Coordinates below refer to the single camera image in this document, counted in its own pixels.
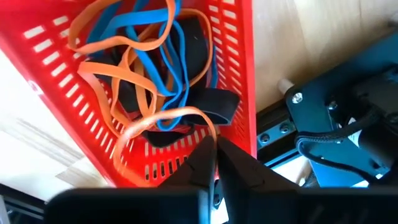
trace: black strap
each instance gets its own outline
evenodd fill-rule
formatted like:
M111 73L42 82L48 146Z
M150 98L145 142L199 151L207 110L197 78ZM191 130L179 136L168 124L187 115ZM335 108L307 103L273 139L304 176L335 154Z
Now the black strap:
M179 19L185 38L185 61L187 64L188 79L195 78L205 67L208 59L206 37L203 34L199 18L190 17L186 19ZM180 39L178 32L173 27L170 31L170 38L172 40L174 49L179 52ZM206 87L206 75L204 75L199 82L194 84L192 88Z
M148 140L148 142L155 147L166 147L176 141L193 134L195 126L190 124L190 129L186 133L180 133L176 131L144 131L142 136Z
M194 89L190 91L187 106L203 111L217 125L230 125L239 105L239 96L229 90L215 88ZM186 115L187 123L206 125L198 115Z

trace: wooden floor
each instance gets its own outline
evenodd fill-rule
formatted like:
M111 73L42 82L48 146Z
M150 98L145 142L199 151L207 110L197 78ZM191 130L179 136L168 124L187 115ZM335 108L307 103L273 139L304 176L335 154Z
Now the wooden floor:
M306 82L391 32L395 12L397 0L254 0L257 111L282 98L281 78Z

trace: black cable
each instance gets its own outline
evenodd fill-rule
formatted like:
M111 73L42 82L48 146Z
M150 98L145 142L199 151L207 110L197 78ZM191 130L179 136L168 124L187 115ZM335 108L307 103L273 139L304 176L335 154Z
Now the black cable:
M330 132L325 132L325 133L310 133L310 132L299 132L296 136L296 147L299 153L301 155L305 156L306 158L325 165L325 166L330 166L333 168L341 169L341 170L346 170L350 172L354 172L361 176L364 180L368 181L370 184L377 182L377 178L371 174L368 174L367 172L347 165L347 164L341 164L339 162L332 162L326 159L319 158L317 156L314 156L313 154L310 153L310 148L304 147L305 142L317 142L317 143L335 143L337 141L342 141L343 139L347 138L348 136L369 127L370 125L376 123L379 121L380 117L376 114L374 110L371 110L368 112L363 118L357 120L356 122L353 122L341 129L337 129L334 131Z

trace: black machine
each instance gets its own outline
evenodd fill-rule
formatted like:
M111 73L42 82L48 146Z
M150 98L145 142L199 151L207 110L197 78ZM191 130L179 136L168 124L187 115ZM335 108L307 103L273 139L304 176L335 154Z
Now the black machine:
M80 189L46 206L45 223L209 223L215 164L228 223L396 223L398 190L306 189L219 138L205 138L153 189Z
M289 88L284 101L257 114L258 159L275 167L304 155L321 187L390 178L398 157L397 52L395 33Z

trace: orange rubber band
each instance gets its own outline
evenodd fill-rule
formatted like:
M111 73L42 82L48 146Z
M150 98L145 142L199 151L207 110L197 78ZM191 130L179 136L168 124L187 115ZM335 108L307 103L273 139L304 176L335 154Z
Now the orange rubber band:
M207 26L208 43L209 43L208 61L205 65L205 67L203 68L203 70L201 71L201 73L199 73L193 80L190 81L190 86L192 86L192 85L196 84L196 82L199 81L204 76L204 74L207 72L207 70L209 69L209 67L211 65L211 61L212 61L212 57L213 57L213 41L211 38L211 27L210 27L210 22L207 19L207 17L204 15L204 13L202 13L196 9L182 9L180 14L181 14L181 17L199 16L199 17L201 17L201 19L203 19L203 21L205 22L205 24ZM141 41L143 39L148 38L148 36L150 36L156 30L157 27L158 26L154 25L154 24L149 25L139 35L139 40ZM135 74L133 76L123 75L123 74L127 74L127 73L126 72L120 73L119 72L120 70L116 69L117 67L112 66L112 65L103 65L103 64L100 65L100 63L82 62L79 67L78 72L80 74L83 74L82 75L82 76L84 76L83 78L91 85L92 89L94 89L94 91L97 95L97 98L98 98L98 103L101 108L101 112L103 114L103 118L106 121L107 126L110 128L110 130L112 130L112 132L116 136L119 136L120 133L114 128L114 126L111 122L112 117L114 117L116 120L118 120L124 126L127 126L131 122L127 116L125 116L122 112L120 112L116 109L116 100L118 99L118 94L119 94L118 90L119 90L120 79L123 79L125 81L136 84L137 101L139 103L140 112L143 116L147 116L147 115L151 115L151 114L155 113L156 109L161 108L161 106L163 105L163 103L165 101L165 97L163 97L161 94L159 94L157 92L157 90L153 89L152 88L153 86L151 86L150 88L152 88L152 89L148 89L148 90L151 91L151 93L154 95L161 96L161 99L159 102L157 102L156 96L152 97L151 104L148 108L146 94L144 91L144 89L146 89L146 87L140 86L140 84L139 84L140 81L133 79L133 77L136 77L137 75L140 75L142 77L144 76L144 73L142 71L143 70L142 63L139 60L134 62L136 58L137 58L137 55L133 52L132 48L128 47L126 49L125 53L123 54L122 61L119 64L119 68L124 68L125 71L129 72L130 74L131 73ZM139 70L139 71L136 71L136 72L130 71L129 66L133 62L134 62L135 70ZM93 68L96 65L99 65L100 68L99 69ZM102 72L101 71L102 68L106 68L106 72ZM111 86L112 86L112 91L113 91L113 102L111 104L111 107L109 107L109 105L108 105L108 99L107 99L100 83L92 80L92 78L95 78L94 75L92 75L94 73L108 75L108 76L112 77L112 85Z
M138 175L134 170L124 166L121 162L121 154L122 151L128 142L133 136L136 136L139 131L142 129L147 129L149 126L153 125L157 120L160 119L172 119L179 116L185 116L189 114L197 114L202 116L206 123L209 125L211 136L214 139L215 147L217 142L217 133L214 127L214 124L211 122L210 118L207 115L199 110L198 108L192 106L186 106L184 108L177 108L168 111L160 111L153 115L150 115L146 118L142 118L137 122L131 123L120 135L119 139L116 141L116 147L113 154L113 165L117 168L120 167L118 172L130 182L135 184L138 187L155 187L151 185L148 181L145 181L140 175Z
M108 49L117 45L128 45L138 50L153 50L159 47L166 37L169 35L170 29L172 28L174 14L175 14L175 1L166 0L168 19L164 33L159 39L151 42L136 42L127 37L116 35L114 37L107 38L98 42L86 44L80 48L76 46L76 38L79 36L80 31L87 25L92 18L100 12L100 10L114 4L120 0L97 0L88 5L76 18L72 21L69 28L68 45L69 47L81 54L91 54L100 50Z
M94 76L94 74L111 76L114 78L125 80L127 82L131 82L137 86L141 86L149 90L153 94L152 103L156 104L157 89L154 83L150 81L148 78L145 78L142 75L139 75L130 70L126 70L125 68L114 65L107 65L103 63L84 62L80 64L78 73L86 80L86 82L89 83L89 85L96 93L104 121L116 136L119 136L120 133L117 132L117 130L114 128L112 124L112 114L111 114L111 108L108 104L108 98L106 97L103 87L101 86L97 78ZM113 110L113 113L115 119L117 118L118 121L121 122L123 125L127 126L131 122L120 111Z

